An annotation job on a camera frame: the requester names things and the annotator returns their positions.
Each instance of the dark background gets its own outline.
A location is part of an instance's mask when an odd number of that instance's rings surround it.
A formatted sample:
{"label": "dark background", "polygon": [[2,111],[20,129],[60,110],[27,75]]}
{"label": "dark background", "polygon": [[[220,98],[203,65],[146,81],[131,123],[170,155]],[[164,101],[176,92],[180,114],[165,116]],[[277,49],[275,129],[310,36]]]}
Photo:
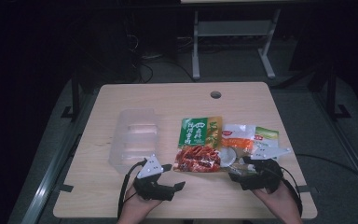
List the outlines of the dark background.
{"label": "dark background", "polygon": [[[163,50],[170,51],[177,35],[191,36],[191,11],[138,11],[134,18],[147,19],[134,23],[122,19],[123,11],[89,10],[114,5],[0,1],[0,223],[10,216],[51,110],[73,73],[86,91],[129,83],[136,77],[131,63],[138,60],[127,50],[129,29],[143,39],[143,50],[165,41]],[[274,38],[292,35],[299,41],[293,69],[328,60],[358,96],[358,1],[285,7]]]}

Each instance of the table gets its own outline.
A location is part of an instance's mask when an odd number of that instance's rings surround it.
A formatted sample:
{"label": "table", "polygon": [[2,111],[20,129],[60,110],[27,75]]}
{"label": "table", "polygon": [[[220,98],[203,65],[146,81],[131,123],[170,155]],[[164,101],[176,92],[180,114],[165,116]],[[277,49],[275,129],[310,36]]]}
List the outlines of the table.
{"label": "table", "polygon": [[[211,97],[219,91],[221,97]],[[116,217],[117,202],[124,175],[108,162],[112,137],[120,111],[154,108],[158,115],[158,151],[161,164],[174,162],[183,118],[222,116],[224,123],[256,124],[280,132],[280,146],[291,147],[269,87],[248,83],[122,84],[101,88],[78,145],[64,185],[54,207],[56,217]],[[280,158],[299,186],[306,185],[292,153]],[[171,202],[163,202],[148,218],[274,218],[251,191],[242,190],[227,173],[194,174],[169,171],[161,185],[185,181],[183,190]],[[309,192],[301,193],[303,218],[317,216]]]}

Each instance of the dark gray floor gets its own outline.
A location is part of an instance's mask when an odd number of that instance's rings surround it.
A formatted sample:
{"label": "dark gray floor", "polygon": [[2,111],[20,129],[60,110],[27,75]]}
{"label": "dark gray floor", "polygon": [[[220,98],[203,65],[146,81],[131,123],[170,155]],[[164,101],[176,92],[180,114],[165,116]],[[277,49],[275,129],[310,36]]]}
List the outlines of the dark gray floor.
{"label": "dark gray floor", "polygon": [[[267,79],[256,51],[257,43],[245,44],[241,49],[226,49],[213,54],[200,55],[200,82],[215,81],[264,81],[269,85],[280,83],[296,72],[288,71],[289,63],[296,47],[296,41],[274,41],[269,57],[277,78]],[[153,69],[151,83],[191,82],[191,54],[178,54],[177,61],[161,58],[145,62]],[[143,67],[144,79],[150,70]],[[339,139],[339,131],[345,133],[350,150],[358,155],[358,102],[351,88],[340,79],[337,82],[337,103],[345,105],[351,119],[332,122],[324,112],[325,90],[309,92],[306,77],[285,90],[272,90],[272,96],[280,112],[283,124],[296,153],[319,156],[351,166],[347,149]],[[40,147],[21,196],[13,210],[9,223],[20,223],[32,201],[54,153],[59,150],[65,138],[82,132],[88,114],[92,109],[95,94],[82,94],[82,116],[76,124],[62,119],[64,108],[71,105],[71,85],[62,91],[51,113]],[[318,216],[306,223],[358,223],[358,177],[331,162],[298,156],[303,174],[312,189],[312,197],[318,209]],[[60,184],[63,182],[71,159],[62,170],[56,188],[53,188],[47,205],[38,223],[114,223],[113,219],[59,219],[52,215]],[[254,223],[279,223],[277,220],[254,220]]]}

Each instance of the person's right hand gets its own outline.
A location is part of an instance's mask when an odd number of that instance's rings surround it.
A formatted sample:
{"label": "person's right hand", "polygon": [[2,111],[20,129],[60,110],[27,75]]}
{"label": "person's right hand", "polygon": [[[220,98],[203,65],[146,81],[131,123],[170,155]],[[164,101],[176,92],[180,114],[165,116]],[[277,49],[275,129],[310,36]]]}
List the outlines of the person's right hand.
{"label": "person's right hand", "polygon": [[273,193],[268,194],[262,189],[253,189],[252,193],[282,222],[287,224],[303,223],[295,199],[282,181]]}

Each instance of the floor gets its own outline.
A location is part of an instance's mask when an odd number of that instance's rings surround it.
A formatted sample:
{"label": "floor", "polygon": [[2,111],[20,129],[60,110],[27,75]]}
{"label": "floor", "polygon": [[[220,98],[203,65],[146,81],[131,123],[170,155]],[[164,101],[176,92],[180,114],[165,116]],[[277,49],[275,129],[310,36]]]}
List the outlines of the floor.
{"label": "floor", "polygon": [[[296,71],[289,71],[296,48],[294,39],[274,40],[271,45],[268,56],[277,76],[275,79],[266,77],[257,55],[256,49],[263,41],[243,41],[239,48],[219,45],[220,49],[217,51],[213,51],[209,43],[205,42],[205,51],[200,54],[199,82],[263,81],[269,84],[318,209],[318,216],[312,220],[305,220],[305,223],[358,223],[358,175],[340,166],[342,164],[356,169],[354,164],[358,160],[358,101],[351,87],[341,79],[337,80],[337,105],[345,105],[351,118],[332,121],[325,112],[326,87],[324,86],[320,92],[309,91],[307,85],[311,76],[285,89],[272,88],[299,74]],[[158,52],[147,52],[147,56],[150,55],[158,55]],[[143,60],[139,70],[142,78],[134,82],[148,79],[149,83],[193,82],[190,78],[191,50],[179,51],[176,59],[160,55],[154,60]],[[24,219],[36,190],[58,151],[64,147],[76,149],[78,136],[81,136],[93,102],[98,96],[98,88],[93,92],[81,92],[81,111],[73,122],[62,118],[62,111],[72,105],[71,96],[71,82],[68,82],[51,112],[48,127],[8,223],[20,223]],[[115,223],[112,218],[65,219],[53,216],[52,209],[74,152],[68,151],[63,167],[55,167],[57,178],[54,178],[54,184],[48,190],[46,203],[41,204],[36,223]],[[252,221],[260,224],[279,223],[278,220]],[[181,223],[180,220],[147,220],[145,223],[152,222]],[[240,220],[196,222],[241,223]]]}

